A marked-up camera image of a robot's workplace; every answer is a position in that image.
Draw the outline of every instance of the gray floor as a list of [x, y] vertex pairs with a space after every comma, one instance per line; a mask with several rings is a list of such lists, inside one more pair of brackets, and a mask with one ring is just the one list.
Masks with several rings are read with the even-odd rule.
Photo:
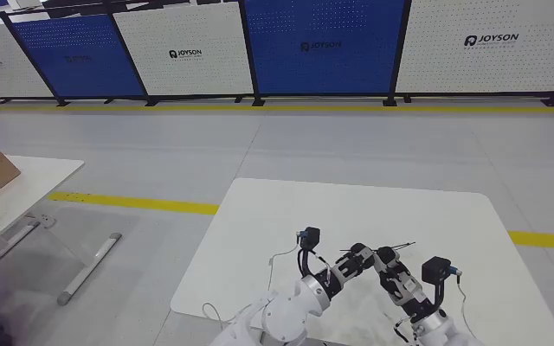
[[[542, 233], [554, 233], [552, 133], [552, 115], [532, 112], [0, 112], [0, 151], [86, 161], [64, 191], [220, 203], [238, 176], [472, 191], [491, 199], [506, 229]], [[55, 297], [81, 267], [48, 233], [35, 231], [1, 260], [0, 320], [17, 345], [204, 345], [219, 331], [169, 308], [210, 216], [43, 207], [91, 249], [111, 232], [124, 238], [65, 307]], [[554, 310], [554, 249], [518, 249]]]

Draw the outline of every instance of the white tabletop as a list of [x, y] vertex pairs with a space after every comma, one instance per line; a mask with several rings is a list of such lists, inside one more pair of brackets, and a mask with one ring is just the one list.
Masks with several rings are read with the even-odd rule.
[[[492, 204], [473, 193], [237, 179], [171, 309], [202, 317], [202, 304], [211, 302], [223, 319], [233, 317], [266, 291], [272, 254], [292, 249], [295, 232], [307, 226], [321, 228], [315, 250], [329, 262], [356, 242], [376, 248], [416, 241], [401, 250], [401, 260], [419, 279], [426, 260], [452, 260], [464, 272], [467, 320], [487, 346], [554, 345], [554, 318]], [[317, 260], [311, 266], [321, 268]], [[275, 260], [272, 288], [292, 292], [299, 278], [296, 252]], [[433, 286], [422, 284], [433, 300]], [[455, 278], [445, 295], [442, 307], [466, 330]], [[309, 337], [335, 343], [404, 345], [392, 329], [402, 316], [371, 269], [348, 282], [323, 317], [310, 317], [307, 328]]]
[[6, 157], [21, 175], [0, 189], [0, 234], [85, 164], [59, 158]]

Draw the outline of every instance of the wire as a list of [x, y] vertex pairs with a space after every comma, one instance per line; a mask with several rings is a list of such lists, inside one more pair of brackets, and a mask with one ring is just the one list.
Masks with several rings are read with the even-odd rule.
[[302, 275], [302, 278], [305, 277], [304, 271], [302, 270], [302, 265], [300, 264], [300, 255], [302, 254], [302, 250], [298, 251], [298, 254], [296, 255], [296, 263], [298, 264], [298, 270], [300, 270], [300, 275]]
[[464, 319], [464, 324], [466, 324], [467, 330], [469, 330], [469, 332], [471, 333], [471, 335], [474, 338], [477, 338], [475, 336], [475, 334], [473, 333], [473, 331], [471, 330], [471, 328], [469, 328], [469, 324], [467, 323], [467, 319], [466, 319], [466, 299], [467, 299], [467, 296], [466, 296], [466, 293], [464, 293], [464, 291], [461, 289], [461, 286], [460, 286], [461, 276], [458, 276], [456, 281], [458, 282], [458, 289], [460, 290], [461, 295], [464, 297], [464, 299], [461, 301], [461, 316]]
[[[206, 317], [208, 319], [211, 319], [212, 321], [219, 321], [219, 324], [220, 324], [220, 326], [222, 327], [222, 330], [223, 330], [224, 329], [223, 324], [228, 324], [228, 323], [232, 322], [237, 316], [239, 316], [243, 311], [245, 311], [250, 305], [251, 304], [248, 304], [245, 307], [243, 307], [242, 309], [240, 309], [232, 318], [222, 320], [222, 317], [219, 315], [219, 312], [217, 311], [217, 308], [212, 303], [204, 303], [204, 304], [202, 304], [202, 314], [204, 314], [204, 317]], [[213, 317], [208, 316], [208, 314], [206, 313], [206, 310], [205, 310], [206, 306], [209, 306], [214, 310], [214, 312], [217, 315], [217, 318], [213, 318]]]
[[223, 321], [222, 321], [222, 317], [219, 316], [219, 312], [217, 312], [216, 307], [215, 307], [212, 303], [204, 303], [204, 304], [202, 304], [202, 314], [204, 314], [204, 316], [205, 316], [206, 318], [215, 320], [214, 318], [208, 316], [208, 314], [206, 313], [206, 310], [205, 310], [206, 305], [209, 306], [209, 307], [211, 307], [211, 308], [216, 312], [217, 320], [219, 321], [219, 325], [222, 327], [222, 330], [223, 330]]
[[[271, 287], [271, 279], [274, 275], [274, 259], [275, 259], [275, 257], [282, 256], [282, 255], [285, 255], [285, 254], [289, 254], [289, 253], [293, 252], [294, 250], [296, 250], [296, 248], [299, 245], [298, 240], [299, 239], [297, 237], [296, 238], [296, 245], [294, 246], [294, 248], [292, 250], [287, 251], [285, 253], [276, 253], [273, 256], [271, 256], [271, 258], [269, 259], [269, 265], [271, 266], [271, 271], [269, 272], [269, 282], [267, 283], [267, 290], [268, 291], [269, 291], [269, 288]], [[206, 318], [211, 319], [212, 321], [219, 321], [220, 327], [222, 328], [222, 330], [224, 330], [224, 326], [223, 326], [224, 323], [228, 324], [228, 323], [232, 322], [234, 319], [237, 318], [237, 316], [239, 316], [243, 311], [245, 311], [250, 305], [251, 304], [248, 304], [245, 307], [243, 307], [242, 309], [240, 309], [232, 318], [222, 320], [222, 317], [219, 315], [219, 311], [217, 311], [217, 308], [212, 303], [206, 302], [206, 303], [202, 304], [202, 314], [204, 314], [204, 316]], [[210, 317], [208, 315], [208, 313], [206, 312], [206, 306], [209, 306], [210, 308], [212, 308], [212, 310], [216, 313], [217, 318], [213, 318], [213, 317]]]
[[416, 243], [415, 241], [412, 241], [412, 242], [407, 242], [405, 244], [395, 245], [390, 248], [395, 250], [401, 250], [401, 249], [404, 249], [405, 247], [409, 247], [410, 245], [414, 245], [415, 243]]
[[408, 338], [407, 338], [406, 336], [404, 336], [404, 335], [402, 334], [402, 332], [400, 332], [400, 330], [398, 330], [398, 328], [400, 328], [400, 325], [403, 324], [405, 321], [408, 321], [409, 319], [411, 319], [410, 316], [406, 316], [406, 317], [400, 318], [400, 321], [396, 322], [395, 327], [394, 327], [395, 333], [396, 333], [400, 338], [402, 338], [403, 341], [404, 341], [405, 343], [409, 343]]
[[271, 279], [274, 276], [274, 259], [275, 259], [275, 257], [282, 256], [282, 255], [285, 255], [285, 254], [290, 254], [292, 251], [296, 250], [297, 247], [298, 247], [298, 243], [293, 247], [292, 250], [287, 251], [285, 253], [276, 253], [275, 255], [271, 256], [271, 259], [269, 259], [269, 265], [271, 266], [271, 271], [269, 272], [269, 283], [267, 283], [267, 290], [268, 291], [271, 288]]

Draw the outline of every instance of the yellow floor line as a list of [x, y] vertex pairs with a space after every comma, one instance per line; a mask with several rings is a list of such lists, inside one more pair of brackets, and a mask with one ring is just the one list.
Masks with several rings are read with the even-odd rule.
[[554, 234], [509, 231], [512, 241], [516, 245], [528, 247], [554, 247]]
[[[178, 213], [215, 215], [216, 204], [164, 201], [147, 198], [122, 197], [116, 195], [91, 195], [75, 192], [54, 192], [48, 196], [52, 201], [99, 204], [112, 207], [165, 210]], [[554, 247], [554, 234], [541, 234], [522, 231], [508, 231], [516, 245], [529, 247]]]
[[0, 112], [169, 112], [169, 111], [282, 111], [282, 112], [464, 112], [464, 113], [554, 113], [554, 107], [464, 107], [464, 106], [0, 106]]
[[48, 196], [52, 201], [99, 204], [113, 207], [166, 210], [178, 213], [215, 215], [218, 205], [194, 202], [152, 200], [146, 198], [121, 197], [116, 195], [91, 195], [74, 192], [54, 192]]

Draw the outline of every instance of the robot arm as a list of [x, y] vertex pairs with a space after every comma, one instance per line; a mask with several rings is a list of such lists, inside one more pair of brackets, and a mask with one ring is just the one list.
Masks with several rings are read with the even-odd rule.
[[[422, 280], [435, 286], [435, 301], [423, 293], [422, 285], [400, 261], [400, 255], [391, 247], [381, 247], [375, 253], [375, 270], [381, 286], [392, 301], [410, 317], [414, 339], [423, 346], [484, 346], [482, 342], [459, 332], [454, 320], [441, 308], [444, 299], [444, 280], [451, 274], [460, 279], [461, 271], [450, 265], [448, 259], [434, 257], [422, 265]], [[408, 341], [397, 330], [398, 336]]]
[[[356, 244], [330, 267], [313, 251], [319, 243], [319, 229], [309, 227], [298, 236], [299, 269], [303, 277], [296, 281], [294, 295], [268, 292], [239, 313], [235, 321], [212, 342], [211, 346], [260, 346], [257, 339], [250, 334], [252, 318], [259, 311], [262, 311], [261, 323], [264, 332], [287, 345], [299, 345], [307, 338], [308, 314], [320, 317], [347, 281], [373, 265], [373, 252], [363, 244]], [[309, 253], [324, 261], [327, 268], [313, 274], [307, 263]]]

